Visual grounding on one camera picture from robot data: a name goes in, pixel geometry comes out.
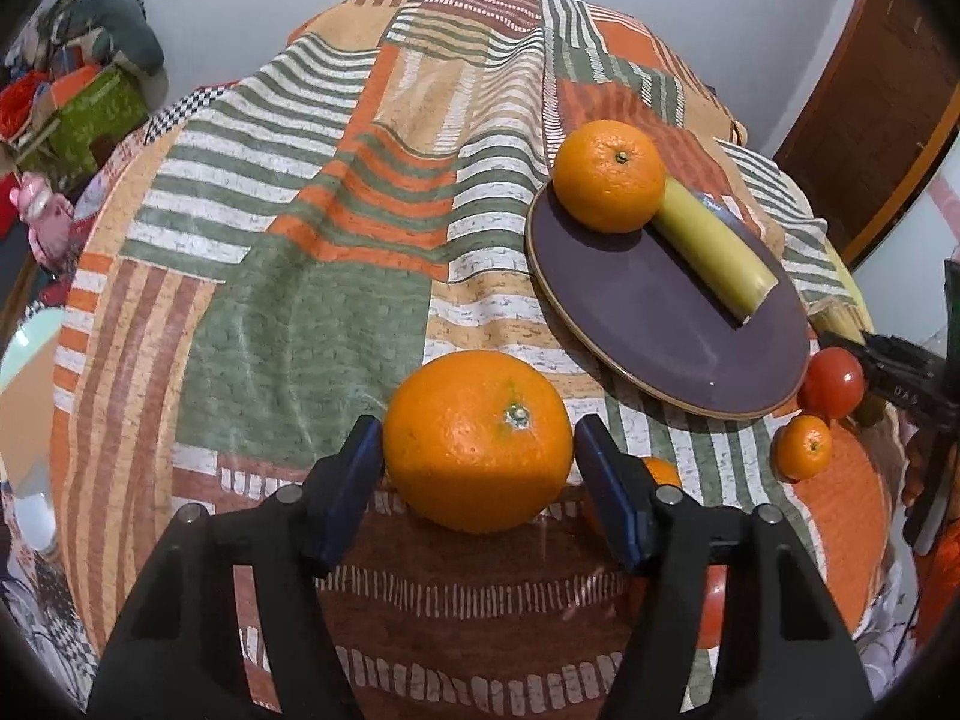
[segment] brown wooden door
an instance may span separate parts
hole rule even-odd
[[[906,209],[960,113],[957,70],[913,0],[856,0],[775,160],[858,259]]]

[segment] oval plate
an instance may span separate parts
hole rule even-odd
[[[587,230],[549,182],[527,215],[527,256],[563,321],[620,375],[689,412],[756,418],[800,386],[806,314],[773,253],[726,208],[712,210],[778,279],[742,327],[655,232]]]

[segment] tablecloth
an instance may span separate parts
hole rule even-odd
[[[689,415],[619,380],[531,280],[525,213],[565,134],[630,122],[779,257],[808,306],[850,302],[826,223],[642,23],[579,0],[348,0],[144,148],[88,241],[55,370],[51,474],[80,618],[102,650],[171,512],[255,505],[454,349],[530,362],[571,421],[675,463],[708,505],[784,510],[851,630],[874,597],[890,491],[841,433],[830,469],[776,479],[753,422]],[[594,717],[628,628],[626,580],[584,528],[574,467],[528,526],[474,538],[371,500],[320,597],[368,717]],[[275,706],[253,600],[239,635]],[[709,697],[697,655],[686,703]]]

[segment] black robotic claw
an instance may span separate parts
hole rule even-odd
[[[658,488],[595,415],[577,425],[575,448],[613,554],[651,577],[601,718],[680,714],[711,563],[728,565],[723,640],[712,699],[691,717],[839,719],[870,706],[843,620],[779,509],[705,509],[679,488]],[[88,716],[279,716],[253,704],[244,674],[233,567],[249,565],[283,716],[360,720],[315,579],[349,548],[382,469],[380,423],[363,416],[302,488],[280,488],[245,512],[180,509],[124,605]]]

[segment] pink stuffed animal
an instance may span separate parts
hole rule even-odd
[[[47,179],[35,172],[24,173],[19,189],[11,189],[10,201],[30,227],[27,238],[37,262],[48,271],[59,272],[70,245],[70,201],[55,193]]]

